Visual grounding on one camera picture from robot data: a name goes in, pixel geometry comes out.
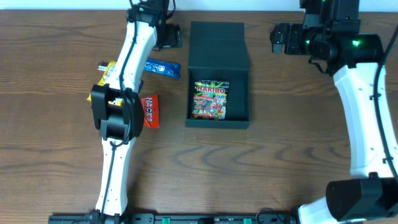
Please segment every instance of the box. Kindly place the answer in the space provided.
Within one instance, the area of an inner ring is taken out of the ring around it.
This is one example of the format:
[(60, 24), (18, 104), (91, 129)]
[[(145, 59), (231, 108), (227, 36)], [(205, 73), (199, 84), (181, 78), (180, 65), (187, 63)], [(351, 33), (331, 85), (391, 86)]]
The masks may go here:
[[(236, 128), (250, 125), (249, 56), (240, 22), (192, 22), (188, 63), (189, 128)], [(190, 119), (195, 81), (229, 82), (225, 121)]]

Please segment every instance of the box lid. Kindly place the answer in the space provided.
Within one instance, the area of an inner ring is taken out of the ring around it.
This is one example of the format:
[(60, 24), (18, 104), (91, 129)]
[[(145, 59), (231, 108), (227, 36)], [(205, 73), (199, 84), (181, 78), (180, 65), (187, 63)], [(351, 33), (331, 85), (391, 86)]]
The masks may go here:
[(242, 22), (192, 22), (189, 68), (249, 70)]

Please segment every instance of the table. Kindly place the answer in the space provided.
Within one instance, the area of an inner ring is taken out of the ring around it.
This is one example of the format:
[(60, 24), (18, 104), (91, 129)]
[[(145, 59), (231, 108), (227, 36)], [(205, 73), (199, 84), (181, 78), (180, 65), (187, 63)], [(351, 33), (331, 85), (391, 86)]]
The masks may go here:
[[(102, 145), (86, 98), (97, 63), (117, 59), (125, 11), (0, 11), (0, 223), (46, 223), (85, 213), (100, 192)], [(361, 32), (391, 38), (398, 14), (360, 13)], [(245, 22), (251, 59), (247, 130), (185, 128), (191, 21)], [(288, 210), (349, 179), (350, 149), (333, 79), (308, 57), (271, 53), (277, 22), (302, 12), (176, 12), (182, 49), (150, 57), (182, 65), (181, 78), (144, 72), (141, 96), (159, 94), (160, 129), (144, 128), (130, 161), (130, 212)], [(398, 121), (398, 47), (387, 89)], [(386, 220), (381, 223), (394, 223)]]

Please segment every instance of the green led indicator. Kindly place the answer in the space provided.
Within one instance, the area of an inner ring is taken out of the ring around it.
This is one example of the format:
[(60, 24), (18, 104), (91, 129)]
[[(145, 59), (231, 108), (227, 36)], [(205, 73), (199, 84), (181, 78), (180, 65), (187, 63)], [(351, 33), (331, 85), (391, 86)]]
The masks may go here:
[(354, 45), (355, 47), (359, 46), (360, 44), (361, 44), (361, 41), (360, 41), (360, 40), (353, 40), (353, 45)]

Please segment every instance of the red snack package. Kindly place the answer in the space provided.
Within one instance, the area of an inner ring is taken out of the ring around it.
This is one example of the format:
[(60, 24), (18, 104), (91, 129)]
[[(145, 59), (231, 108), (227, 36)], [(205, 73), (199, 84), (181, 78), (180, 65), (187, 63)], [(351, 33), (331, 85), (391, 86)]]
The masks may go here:
[(141, 98), (140, 100), (144, 108), (144, 125), (149, 128), (159, 128), (159, 102), (157, 95)]

